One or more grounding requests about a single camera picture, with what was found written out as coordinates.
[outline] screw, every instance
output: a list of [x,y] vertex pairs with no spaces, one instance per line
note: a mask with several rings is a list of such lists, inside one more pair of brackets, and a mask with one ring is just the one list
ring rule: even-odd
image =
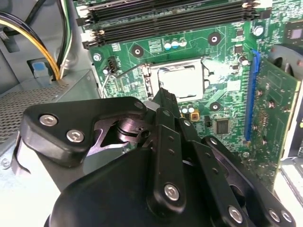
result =
[[214,145],[217,145],[217,141],[214,139],[214,138],[210,138],[210,141],[214,144]]
[[289,216],[289,214],[286,213],[286,211],[281,211],[282,216],[285,218],[286,221],[292,222],[292,218]]
[[99,53],[94,54],[93,59],[95,61],[101,61],[101,59],[102,59],[101,54],[99,54]]
[[177,201],[180,197],[178,189],[172,184],[165,185],[164,192],[166,196],[172,201]]
[[164,113],[166,116],[170,117],[170,113],[169,113],[167,110],[164,110],[163,113]]
[[233,206],[228,208],[229,214],[237,223],[241,224],[243,222],[243,217],[241,213]]
[[73,143],[81,143],[84,140],[84,135],[78,130],[70,130],[66,134],[67,139]]
[[184,120],[184,124],[190,126],[190,122],[188,120]]
[[248,158],[248,157],[250,156],[250,153],[249,153],[249,152],[244,152],[244,153],[242,154],[242,156],[243,156],[244,158]]
[[58,123],[57,118],[55,118],[54,116],[51,116],[49,114],[41,116],[39,121],[42,125],[49,126],[49,127],[54,126]]
[[0,165],[2,166],[2,169],[8,169],[10,167],[10,162],[7,158],[4,158]]
[[137,106],[139,109],[143,109],[143,104],[139,102],[134,103],[135,106]]
[[273,210],[269,210],[269,214],[273,220],[275,220],[276,222],[280,222],[279,216]]

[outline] pcie slot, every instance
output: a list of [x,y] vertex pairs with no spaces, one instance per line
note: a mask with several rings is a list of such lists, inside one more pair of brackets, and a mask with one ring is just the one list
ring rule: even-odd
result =
[[254,50],[252,51],[252,53],[254,56],[252,58],[252,64],[250,67],[250,78],[248,83],[248,95],[247,95],[245,125],[244,125],[244,137],[247,141],[249,141],[251,137],[252,114],[253,114],[253,107],[255,102],[257,75],[259,73],[259,68],[261,63],[260,53]]
[[161,9],[169,9],[176,7],[183,7],[189,4],[206,3],[210,0],[143,0],[140,2],[130,2],[123,5],[116,6],[114,8],[103,8],[100,10],[91,11],[93,22],[113,20],[117,18],[124,18],[129,16],[137,16],[152,11]]
[[243,12],[242,9],[239,9],[234,5],[222,6],[220,7],[220,9],[218,9],[217,7],[210,7],[207,9],[200,9],[191,12],[170,15],[166,17],[159,17],[157,19],[148,19],[145,21],[136,21],[122,25],[110,26],[110,27],[106,27],[104,31],[105,31],[105,36],[109,37],[111,35],[129,33],[132,31],[143,32],[146,29],[153,30],[155,27],[166,28],[170,26],[178,26],[180,23],[186,23],[188,21],[194,22],[195,20],[200,20],[204,18],[232,15],[242,12]]

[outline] white wire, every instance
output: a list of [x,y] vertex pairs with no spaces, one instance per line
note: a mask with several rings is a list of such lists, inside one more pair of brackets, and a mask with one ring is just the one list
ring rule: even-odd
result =
[[[62,4],[62,8],[63,8],[64,14],[65,14],[66,22],[69,23],[69,16],[68,16],[68,11],[67,11],[66,0],[61,0],[61,4]],[[68,54],[69,54],[69,52],[71,50],[72,31],[68,31],[68,32],[70,32],[71,35],[70,35],[70,39],[68,41],[69,43],[68,43],[68,46],[67,46],[67,49],[66,49],[63,61],[62,61],[61,68],[60,68],[60,79],[62,79],[62,77],[64,75],[65,65],[67,63],[67,56],[68,56]]]

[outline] capacitor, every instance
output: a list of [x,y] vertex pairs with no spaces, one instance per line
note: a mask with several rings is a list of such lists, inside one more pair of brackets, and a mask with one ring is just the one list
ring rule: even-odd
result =
[[164,49],[167,50],[167,51],[169,51],[171,49],[171,44],[169,42],[166,42],[164,44]]
[[188,109],[186,107],[182,107],[181,111],[182,111],[183,114],[187,114],[188,113]]
[[261,25],[259,25],[259,26],[256,26],[256,27],[254,28],[254,30],[253,30],[252,33],[253,33],[255,36],[260,36],[260,35],[263,34],[263,32],[264,32],[264,27],[261,26]]
[[103,69],[103,74],[104,75],[107,75],[109,73],[109,67],[106,66],[104,69]]
[[187,45],[187,41],[185,39],[181,39],[179,42],[180,47],[185,47]]
[[189,106],[188,106],[188,111],[189,111],[190,113],[193,113],[193,112],[195,111],[195,109],[194,109],[194,107],[193,107],[192,105],[189,105]]
[[173,41],[171,43],[172,48],[177,49],[179,47],[179,42],[178,41]]
[[250,63],[245,56],[241,56],[238,61],[243,66],[246,66]]

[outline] black wire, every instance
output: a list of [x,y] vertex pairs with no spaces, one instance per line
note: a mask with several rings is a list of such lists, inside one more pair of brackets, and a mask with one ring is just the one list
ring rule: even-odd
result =
[[[35,19],[38,11],[40,10],[40,8],[42,7],[42,5],[46,2],[46,0],[39,0],[36,2],[36,4],[34,5],[34,7],[32,8],[32,10],[30,11],[29,15],[27,16],[25,23],[30,25],[33,20]],[[6,35],[8,36],[13,36],[13,35],[18,35],[19,32],[17,31],[10,31],[7,27],[3,28],[3,31],[5,32]]]
[[16,17],[15,15],[12,15],[7,12],[2,12],[2,11],[0,11],[0,18],[8,20],[8,21],[12,22],[13,24],[16,24],[17,26],[19,26],[26,32],[30,33],[45,48],[44,43],[42,42],[40,37],[37,35],[37,33],[30,26],[28,26],[28,24],[26,24],[23,20]]
[[57,59],[57,65],[60,68],[63,63],[64,51],[65,51],[66,45],[67,45],[67,23],[68,23],[68,21],[66,20],[66,17],[65,17],[64,11],[63,11],[63,5],[61,4],[61,1],[57,0],[57,4],[58,4],[59,12],[61,15],[62,27],[63,27],[62,43],[61,43],[61,47],[60,47],[60,51],[59,51],[59,55],[58,55],[58,59]]

